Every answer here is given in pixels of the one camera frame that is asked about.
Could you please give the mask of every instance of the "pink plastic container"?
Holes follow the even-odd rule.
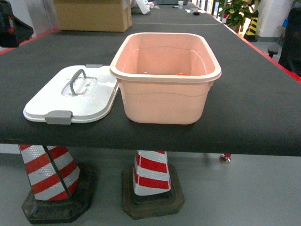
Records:
[[[201,117],[221,67],[201,36],[136,33],[125,39],[110,72],[118,80],[131,120],[191,124]]]

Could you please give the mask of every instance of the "cardboard box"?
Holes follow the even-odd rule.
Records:
[[[61,30],[124,32],[132,25],[130,0],[54,0]]]

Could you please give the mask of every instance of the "gray floor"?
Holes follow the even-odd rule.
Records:
[[[253,43],[266,49],[270,43]],[[71,226],[300,226],[299,157],[168,153],[185,196],[175,215],[132,220],[121,209],[121,172],[135,151],[70,148],[77,162],[97,165],[91,208]],[[0,154],[0,226],[26,226],[21,205],[30,190],[21,155]]]

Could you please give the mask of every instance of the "office chair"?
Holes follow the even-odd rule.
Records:
[[[10,3],[0,0],[0,46],[18,47],[32,34],[33,28],[14,16]]]
[[[278,46],[270,46],[268,53],[272,58],[274,54],[278,53]],[[278,63],[301,76],[301,8],[291,9],[288,15],[288,24]]]

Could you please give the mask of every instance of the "desk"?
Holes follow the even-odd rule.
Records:
[[[24,118],[26,103],[61,69],[110,65],[123,40],[136,32],[187,32],[206,39],[222,76],[199,121],[132,122],[120,92],[111,112],[96,122],[64,126]],[[301,156],[301,85],[208,14],[160,5],[133,15],[124,33],[56,31],[1,55],[0,65],[0,143]]]

